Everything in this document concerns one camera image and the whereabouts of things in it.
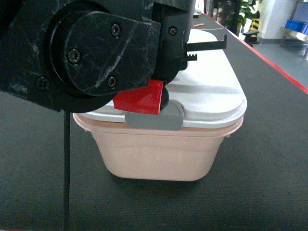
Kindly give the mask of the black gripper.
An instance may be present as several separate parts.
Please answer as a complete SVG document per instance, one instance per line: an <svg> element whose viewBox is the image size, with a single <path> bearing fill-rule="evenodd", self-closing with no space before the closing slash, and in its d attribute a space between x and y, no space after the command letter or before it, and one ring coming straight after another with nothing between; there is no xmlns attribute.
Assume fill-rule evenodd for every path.
<svg viewBox="0 0 308 231"><path fill-rule="evenodd" d="M180 70L194 8L192 0L76 0L48 28L47 64L62 91L82 106L113 99L122 111L158 115L163 82ZM223 50L224 40L185 44Z"/></svg>

